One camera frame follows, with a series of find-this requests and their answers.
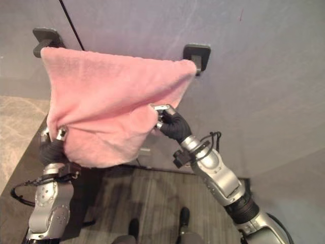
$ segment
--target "pink towel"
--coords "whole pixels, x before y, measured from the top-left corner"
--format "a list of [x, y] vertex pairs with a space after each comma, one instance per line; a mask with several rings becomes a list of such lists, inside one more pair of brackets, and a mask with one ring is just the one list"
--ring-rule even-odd
[[134, 160], [157, 123], [150, 104], [176, 107], [196, 73], [192, 61], [43, 48], [51, 81], [51, 138], [66, 125], [65, 153], [86, 167]]

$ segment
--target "wall hook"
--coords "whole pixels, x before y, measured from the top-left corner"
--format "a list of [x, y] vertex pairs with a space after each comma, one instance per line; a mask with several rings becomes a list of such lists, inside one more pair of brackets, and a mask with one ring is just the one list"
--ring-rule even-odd
[[197, 66], [197, 74], [199, 76], [207, 67], [211, 48], [201, 44], [187, 44], [183, 50], [183, 59], [192, 60]]
[[33, 50], [35, 57], [41, 57], [41, 50], [43, 47], [65, 47], [60, 35], [53, 29], [34, 28], [32, 32], [40, 42]]

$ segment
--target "shoe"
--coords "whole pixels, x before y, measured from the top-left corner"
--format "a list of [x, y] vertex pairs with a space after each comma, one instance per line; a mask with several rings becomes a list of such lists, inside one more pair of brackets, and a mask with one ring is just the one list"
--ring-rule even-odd
[[183, 230], [187, 229], [189, 224], [189, 209], [187, 207], [183, 207], [181, 209], [181, 213], [179, 215], [179, 233], [183, 234]]
[[136, 240], [139, 237], [139, 220], [132, 219], [128, 225], [128, 234], [132, 235]]

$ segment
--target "wooden floor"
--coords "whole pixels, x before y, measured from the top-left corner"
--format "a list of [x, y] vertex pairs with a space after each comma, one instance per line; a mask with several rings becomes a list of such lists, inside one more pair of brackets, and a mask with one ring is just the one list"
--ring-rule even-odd
[[240, 243], [223, 208], [195, 175], [115, 167], [108, 169], [87, 218], [95, 225], [62, 243], [111, 243], [127, 234], [132, 218], [140, 221], [139, 243], [175, 243], [181, 207], [191, 211], [190, 229], [208, 244]]

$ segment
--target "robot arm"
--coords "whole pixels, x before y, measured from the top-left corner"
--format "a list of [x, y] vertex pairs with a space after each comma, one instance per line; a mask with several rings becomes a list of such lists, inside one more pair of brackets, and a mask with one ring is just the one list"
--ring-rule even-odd
[[24, 244], [57, 244], [70, 218], [70, 201], [81, 167], [69, 162], [63, 151], [67, 129], [59, 129], [56, 139], [50, 141], [48, 130], [41, 134], [40, 156], [45, 165], [43, 176], [35, 181], [35, 207], [29, 218]]
[[252, 200], [236, 175], [223, 163], [220, 154], [207, 142], [196, 139], [186, 120], [170, 105], [154, 107], [159, 112], [157, 123], [168, 137], [177, 140], [183, 151], [174, 154], [181, 167], [190, 163], [203, 182], [233, 219], [248, 244], [290, 244], [278, 225]]

